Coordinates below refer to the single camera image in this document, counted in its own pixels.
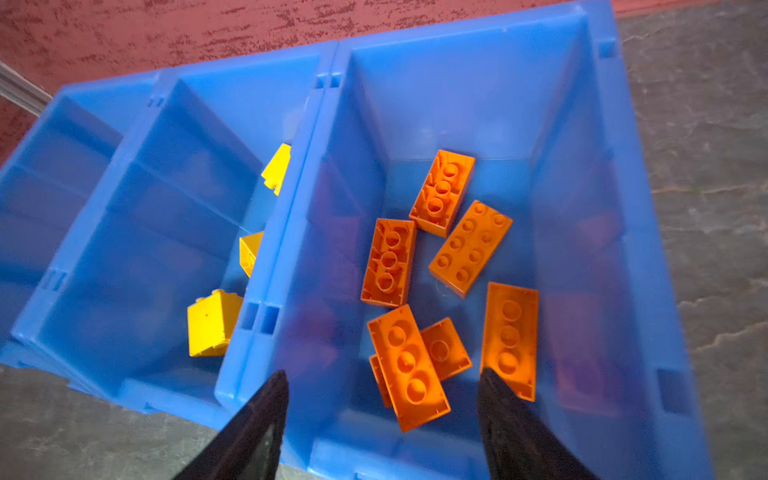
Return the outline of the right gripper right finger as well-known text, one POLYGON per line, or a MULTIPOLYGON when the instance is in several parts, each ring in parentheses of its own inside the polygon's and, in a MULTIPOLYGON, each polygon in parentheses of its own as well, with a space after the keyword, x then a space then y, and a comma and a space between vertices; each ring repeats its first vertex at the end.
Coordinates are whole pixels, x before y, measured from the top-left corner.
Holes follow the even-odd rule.
POLYGON ((596 477, 491 368, 482 370, 477 409, 492 479, 596 477))

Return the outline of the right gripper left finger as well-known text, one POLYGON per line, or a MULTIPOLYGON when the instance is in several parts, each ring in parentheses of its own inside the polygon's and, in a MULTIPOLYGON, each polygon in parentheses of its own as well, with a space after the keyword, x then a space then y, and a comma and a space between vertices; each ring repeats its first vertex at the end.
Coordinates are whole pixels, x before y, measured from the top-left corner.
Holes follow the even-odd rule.
POLYGON ((273 479, 289 405, 286 372, 275 372, 178 479, 273 479))

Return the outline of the orange lego stack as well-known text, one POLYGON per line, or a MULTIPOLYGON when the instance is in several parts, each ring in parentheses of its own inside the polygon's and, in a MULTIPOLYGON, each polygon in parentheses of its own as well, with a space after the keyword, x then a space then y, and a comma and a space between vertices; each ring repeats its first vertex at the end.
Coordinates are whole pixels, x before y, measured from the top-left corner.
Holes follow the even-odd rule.
POLYGON ((448 317, 419 329, 409 305, 367 323, 375 354, 369 358, 385 405, 407 433, 451 412, 442 382, 472 366, 448 317))

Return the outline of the blue three-compartment bin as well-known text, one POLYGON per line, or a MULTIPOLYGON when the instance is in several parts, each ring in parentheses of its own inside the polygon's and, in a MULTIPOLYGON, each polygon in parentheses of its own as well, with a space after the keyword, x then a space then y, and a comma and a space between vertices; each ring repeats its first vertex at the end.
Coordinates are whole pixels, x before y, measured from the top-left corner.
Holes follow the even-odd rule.
POLYGON ((602 479, 713 468, 608 1, 329 41, 63 88, 1 170, 1 360, 142 413, 225 426, 277 370, 284 463, 332 479, 485 479, 488 283, 539 292, 531 410, 602 479), (261 173, 281 144, 279 196, 261 173), (408 433, 380 397, 361 300, 379 218, 439 150, 514 220, 465 299, 417 233, 407 305, 472 366, 408 433), (253 274, 239 239, 264 232, 253 274), (224 356, 187 308, 244 301, 224 356))

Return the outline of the yellow long lego bottom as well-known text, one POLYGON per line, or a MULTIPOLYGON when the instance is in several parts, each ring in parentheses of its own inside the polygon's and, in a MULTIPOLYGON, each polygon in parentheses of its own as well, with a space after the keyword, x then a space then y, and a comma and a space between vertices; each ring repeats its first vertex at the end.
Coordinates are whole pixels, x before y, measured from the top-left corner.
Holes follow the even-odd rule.
POLYGON ((276 196, 280 195, 290 160, 291 146, 283 143, 261 173, 265 187, 270 189, 276 196))

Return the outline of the orange lego slanted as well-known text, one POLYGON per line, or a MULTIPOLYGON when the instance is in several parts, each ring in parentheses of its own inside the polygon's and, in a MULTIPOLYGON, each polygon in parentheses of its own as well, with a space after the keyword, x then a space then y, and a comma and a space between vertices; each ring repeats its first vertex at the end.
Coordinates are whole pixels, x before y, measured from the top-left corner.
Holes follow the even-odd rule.
POLYGON ((521 399, 536 397, 539 292, 488 283, 480 371, 493 369, 521 399))

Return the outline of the yellow lego pair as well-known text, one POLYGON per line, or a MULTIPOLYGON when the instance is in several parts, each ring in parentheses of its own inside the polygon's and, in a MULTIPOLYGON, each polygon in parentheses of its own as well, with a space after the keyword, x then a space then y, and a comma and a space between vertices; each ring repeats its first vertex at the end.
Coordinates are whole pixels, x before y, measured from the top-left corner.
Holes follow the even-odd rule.
POLYGON ((253 274, 264 232, 243 236, 239 239, 239 263, 248 277, 253 274))

